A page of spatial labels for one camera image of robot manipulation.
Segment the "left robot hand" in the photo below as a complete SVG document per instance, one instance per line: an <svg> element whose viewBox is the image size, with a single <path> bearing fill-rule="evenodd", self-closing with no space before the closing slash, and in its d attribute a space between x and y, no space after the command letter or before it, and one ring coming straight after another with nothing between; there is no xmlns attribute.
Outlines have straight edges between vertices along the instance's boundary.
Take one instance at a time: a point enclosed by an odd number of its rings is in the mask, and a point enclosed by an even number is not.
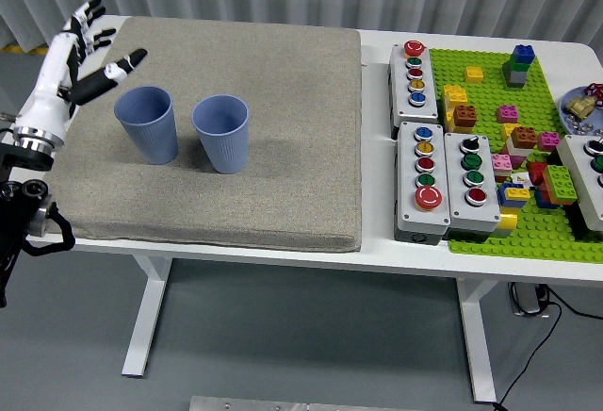
<svg viewBox="0 0 603 411"><path fill-rule="evenodd" d="M74 108L116 88L146 57L147 51L139 48L91 74L78 76L85 60L98 49L108 47L116 33L113 28L90 31L93 22L105 12L102 0L89 0L53 37L25 110L13 124L15 141L39 139L54 146L63 144L65 124Z"/></svg>

